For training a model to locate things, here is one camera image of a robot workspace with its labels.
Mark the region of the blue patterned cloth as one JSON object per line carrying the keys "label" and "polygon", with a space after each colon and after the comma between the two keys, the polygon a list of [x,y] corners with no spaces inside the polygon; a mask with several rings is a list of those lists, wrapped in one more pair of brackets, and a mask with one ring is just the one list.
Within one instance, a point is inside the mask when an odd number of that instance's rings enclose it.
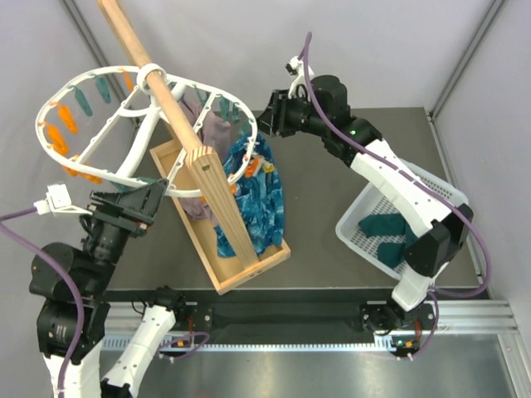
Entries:
{"label": "blue patterned cloth", "polygon": [[[248,135],[240,137],[229,149],[223,168],[231,177],[241,166],[246,154]],[[258,135],[255,152],[259,160],[265,160],[272,169],[257,167],[256,175],[246,177],[245,173],[236,182],[236,204],[257,255],[262,255],[269,246],[281,245],[285,232],[285,201],[280,174],[275,168],[275,159],[270,145]],[[236,256],[225,233],[215,226],[217,254],[222,258]]]}

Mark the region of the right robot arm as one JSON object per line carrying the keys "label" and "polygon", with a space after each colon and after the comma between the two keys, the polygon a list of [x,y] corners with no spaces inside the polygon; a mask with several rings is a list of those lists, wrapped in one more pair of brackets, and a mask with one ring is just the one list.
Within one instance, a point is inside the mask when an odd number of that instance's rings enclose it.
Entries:
{"label": "right robot arm", "polygon": [[347,88],[333,75],[273,90],[257,119],[270,136],[309,133],[328,153],[367,179],[403,217],[413,241],[402,254],[405,267],[390,298],[380,307],[375,330],[391,332],[417,319],[436,278],[460,251],[470,230],[473,211],[451,205],[432,191],[391,149],[368,120],[352,114]]}

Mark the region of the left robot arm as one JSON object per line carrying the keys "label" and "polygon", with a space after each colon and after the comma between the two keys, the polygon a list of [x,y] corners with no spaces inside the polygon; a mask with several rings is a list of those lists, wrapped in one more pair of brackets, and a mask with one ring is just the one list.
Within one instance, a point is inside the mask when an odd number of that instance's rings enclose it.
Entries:
{"label": "left robot arm", "polygon": [[188,309],[182,294],[155,289],[140,324],[113,367],[100,373],[104,295],[128,240],[146,235],[168,181],[158,179],[127,192],[92,192],[86,208],[73,205],[67,187],[50,185],[37,213],[75,215],[85,231],[81,248],[50,243],[32,261],[31,294],[45,302],[37,317],[37,341],[55,397],[135,397],[163,338],[182,327]]}

